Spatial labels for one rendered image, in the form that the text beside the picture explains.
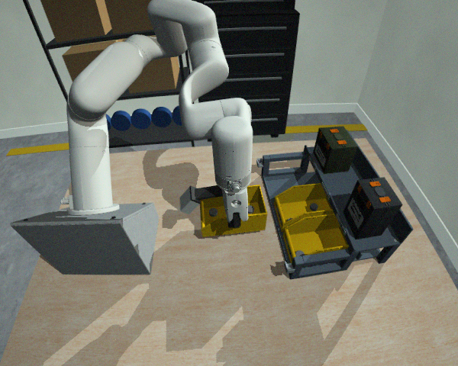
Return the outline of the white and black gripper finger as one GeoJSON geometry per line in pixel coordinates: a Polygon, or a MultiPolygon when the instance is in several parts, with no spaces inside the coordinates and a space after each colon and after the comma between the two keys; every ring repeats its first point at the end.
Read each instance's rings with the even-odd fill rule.
{"type": "Polygon", "coordinates": [[[239,212],[233,213],[233,220],[228,223],[228,227],[231,228],[240,228],[241,218],[239,217],[239,212]]]}

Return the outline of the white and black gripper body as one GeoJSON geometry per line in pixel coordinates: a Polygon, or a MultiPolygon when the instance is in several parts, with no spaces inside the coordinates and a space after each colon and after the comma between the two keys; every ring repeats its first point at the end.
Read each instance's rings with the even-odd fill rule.
{"type": "MultiPolygon", "coordinates": [[[[216,180],[215,180],[216,182],[216,180]]],[[[233,190],[222,188],[216,182],[217,186],[222,189],[224,209],[227,217],[227,221],[231,222],[233,219],[233,213],[239,212],[239,216],[242,221],[248,220],[248,198],[247,198],[247,186],[240,189],[239,192],[234,193],[233,190]]]]}

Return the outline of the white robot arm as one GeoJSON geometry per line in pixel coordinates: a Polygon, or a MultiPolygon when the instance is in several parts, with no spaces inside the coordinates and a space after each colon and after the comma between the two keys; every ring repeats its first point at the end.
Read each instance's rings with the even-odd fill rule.
{"type": "Polygon", "coordinates": [[[69,215],[119,209],[112,200],[106,112],[141,74],[143,60],[145,67],[155,59],[180,56],[187,48],[195,70],[179,92],[184,133],[191,140],[211,139],[215,180],[222,188],[237,193],[250,182],[250,106],[242,98],[193,104],[221,85],[229,73],[214,12],[192,0],[151,0],[147,14],[156,37],[133,35],[111,44],[79,73],[69,90],[66,113],[73,194],[60,201],[69,204],[69,215]]]}

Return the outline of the yellow bin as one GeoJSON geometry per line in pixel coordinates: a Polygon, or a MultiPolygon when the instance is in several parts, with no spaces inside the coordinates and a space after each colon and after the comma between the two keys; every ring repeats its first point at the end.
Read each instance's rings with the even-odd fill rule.
{"type": "Polygon", "coordinates": [[[284,232],[284,228],[304,217],[334,214],[321,183],[292,186],[278,194],[275,210],[282,232],[284,232]],[[316,211],[310,209],[311,203],[318,205],[316,211]],[[292,219],[287,221],[288,218],[292,219]]]}
{"type": "Polygon", "coordinates": [[[334,213],[305,217],[287,226],[284,242],[290,263],[298,250],[312,255],[349,247],[334,213]]]}
{"type": "Polygon", "coordinates": [[[201,200],[201,225],[204,236],[220,236],[234,233],[246,233],[266,229],[267,211],[260,185],[247,186],[248,205],[254,207],[254,212],[248,214],[248,221],[241,220],[240,228],[228,228],[224,209],[223,196],[201,200]],[[209,210],[216,208],[218,215],[211,217],[209,210]]]}

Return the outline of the black case with orange latches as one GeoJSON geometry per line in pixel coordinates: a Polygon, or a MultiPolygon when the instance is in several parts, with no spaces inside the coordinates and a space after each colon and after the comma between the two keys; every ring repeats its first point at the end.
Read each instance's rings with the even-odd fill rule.
{"type": "Polygon", "coordinates": [[[401,201],[385,177],[357,180],[343,211],[355,239],[381,236],[401,201]]]}

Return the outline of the dark green case with orange latches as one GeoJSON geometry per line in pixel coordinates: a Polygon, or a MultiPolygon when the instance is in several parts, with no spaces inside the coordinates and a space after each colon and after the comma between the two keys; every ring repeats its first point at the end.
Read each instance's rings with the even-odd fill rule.
{"type": "Polygon", "coordinates": [[[358,146],[344,127],[321,127],[314,155],[324,174],[348,172],[358,146]]]}

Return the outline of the dark grey bin shelf rack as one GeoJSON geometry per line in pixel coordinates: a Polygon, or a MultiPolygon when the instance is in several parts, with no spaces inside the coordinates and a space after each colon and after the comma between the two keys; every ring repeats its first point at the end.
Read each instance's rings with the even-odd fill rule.
{"type": "MultiPolygon", "coordinates": [[[[352,139],[354,140],[353,137],[352,139]]],[[[354,142],[356,143],[355,140],[354,142]]],[[[289,274],[291,280],[345,271],[353,261],[375,257],[379,264],[385,263],[413,230],[401,208],[381,236],[355,239],[343,211],[357,180],[379,178],[379,175],[359,146],[348,172],[327,174],[323,173],[313,150],[314,147],[305,145],[304,152],[264,155],[263,158],[256,159],[257,167],[262,167],[261,175],[285,258],[286,274],[289,274]],[[302,160],[300,167],[269,170],[270,162],[296,159],[302,160]],[[314,172],[307,172],[309,161],[314,172]],[[321,183],[349,247],[348,249],[294,257],[290,263],[284,242],[285,235],[281,231],[276,215],[275,197],[292,186],[317,183],[321,183]],[[383,250],[380,251],[380,248],[383,250]]]]}

